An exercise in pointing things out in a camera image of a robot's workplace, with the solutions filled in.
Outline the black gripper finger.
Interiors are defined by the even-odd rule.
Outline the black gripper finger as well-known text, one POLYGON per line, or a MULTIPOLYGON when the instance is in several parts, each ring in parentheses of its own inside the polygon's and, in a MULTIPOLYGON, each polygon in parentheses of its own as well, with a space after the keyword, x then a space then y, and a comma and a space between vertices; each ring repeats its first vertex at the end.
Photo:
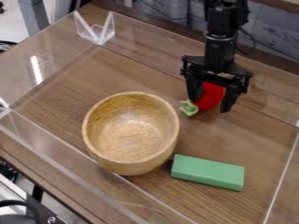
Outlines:
POLYGON ((226 88, 226 94, 221 104, 221 112, 227 113, 231 110, 237 100, 239 98, 239 87, 237 85, 230 85, 226 88))
POLYGON ((186 74, 186 86, 187 86, 190 100, 193 102, 197 102, 202 98, 203 85, 202 85, 202 80, 193 73, 186 74))

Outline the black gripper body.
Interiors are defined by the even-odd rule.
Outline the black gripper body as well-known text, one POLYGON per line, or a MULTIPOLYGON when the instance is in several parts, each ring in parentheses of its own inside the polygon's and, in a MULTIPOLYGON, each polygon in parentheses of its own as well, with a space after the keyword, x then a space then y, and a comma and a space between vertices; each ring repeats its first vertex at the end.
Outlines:
POLYGON ((225 66, 209 66, 205 63, 203 56, 182 56, 183 67, 182 76, 186 79, 186 74, 194 74, 202 81, 207 81, 225 88, 235 81, 238 83, 239 92, 249 92, 250 79, 254 74, 235 61, 229 62, 225 66))

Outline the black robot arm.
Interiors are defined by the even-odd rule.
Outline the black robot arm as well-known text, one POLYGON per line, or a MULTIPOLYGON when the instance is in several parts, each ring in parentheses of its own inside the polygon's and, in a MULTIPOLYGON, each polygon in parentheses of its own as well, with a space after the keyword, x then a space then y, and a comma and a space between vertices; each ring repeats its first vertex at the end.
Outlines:
POLYGON ((189 99, 181 111, 194 116, 213 109, 230 112, 238 98, 249 92, 254 74, 235 62, 239 32, 249 22, 249 0, 203 0, 207 22, 203 56, 182 56, 182 76, 186 79, 189 99))

